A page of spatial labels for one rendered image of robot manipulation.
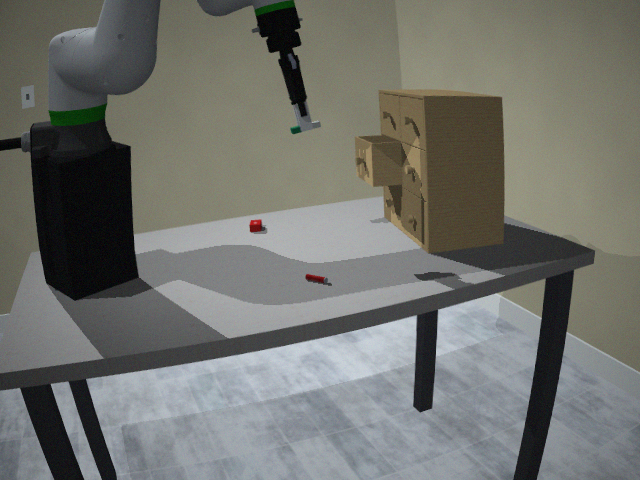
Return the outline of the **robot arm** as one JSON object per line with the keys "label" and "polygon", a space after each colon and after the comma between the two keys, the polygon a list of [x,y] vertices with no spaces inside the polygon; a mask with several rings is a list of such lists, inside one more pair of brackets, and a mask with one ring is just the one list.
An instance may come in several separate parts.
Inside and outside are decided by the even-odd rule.
{"label": "robot arm", "polygon": [[[301,28],[294,0],[196,1],[212,16],[225,16],[252,5],[258,23],[252,33],[259,32],[261,37]],[[0,151],[22,148],[37,159],[84,156],[111,147],[105,123],[107,94],[133,92],[152,74],[160,3],[104,0],[97,27],[55,36],[48,58],[51,121],[33,123],[19,138],[0,140]]]}

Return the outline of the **small tan wooden chest of drawers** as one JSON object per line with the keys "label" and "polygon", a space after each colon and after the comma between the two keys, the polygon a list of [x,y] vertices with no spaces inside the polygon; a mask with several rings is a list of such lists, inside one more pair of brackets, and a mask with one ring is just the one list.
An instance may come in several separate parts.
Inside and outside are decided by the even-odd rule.
{"label": "small tan wooden chest of drawers", "polygon": [[[386,135],[426,151],[427,199],[404,186],[404,230],[427,253],[503,244],[504,130],[502,97],[435,89],[378,93],[398,95],[401,138]],[[402,139],[400,96],[423,99],[425,147]],[[405,232],[404,192],[427,202],[427,249]]]}

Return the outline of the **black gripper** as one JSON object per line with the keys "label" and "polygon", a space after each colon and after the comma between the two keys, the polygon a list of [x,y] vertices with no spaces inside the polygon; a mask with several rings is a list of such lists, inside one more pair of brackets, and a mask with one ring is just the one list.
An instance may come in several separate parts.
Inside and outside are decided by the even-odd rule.
{"label": "black gripper", "polygon": [[300,70],[300,61],[292,49],[301,45],[299,33],[292,32],[271,37],[266,40],[266,43],[270,53],[280,52],[280,58],[282,59],[278,59],[278,61],[283,75],[285,74],[284,80],[289,99],[293,105],[297,125],[300,125],[301,132],[312,130],[313,125],[306,101],[307,95]]}

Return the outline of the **tan wooden drawer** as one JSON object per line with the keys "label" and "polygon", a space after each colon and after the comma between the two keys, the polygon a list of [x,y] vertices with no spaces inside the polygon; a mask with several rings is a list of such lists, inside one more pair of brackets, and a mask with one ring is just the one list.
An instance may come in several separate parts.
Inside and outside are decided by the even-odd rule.
{"label": "tan wooden drawer", "polygon": [[403,185],[401,141],[386,135],[356,136],[355,152],[359,178],[373,187]]}
{"label": "tan wooden drawer", "polygon": [[385,216],[404,230],[403,187],[384,186]]}
{"label": "tan wooden drawer", "polygon": [[402,139],[425,147],[423,99],[400,96],[400,114]]}
{"label": "tan wooden drawer", "polygon": [[382,132],[401,138],[398,95],[387,93],[379,95]]}
{"label": "tan wooden drawer", "polygon": [[405,190],[404,211],[405,232],[427,249],[427,202]]}
{"label": "tan wooden drawer", "polygon": [[403,143],[402,154],[404,186],[427,199],[426,151]]}

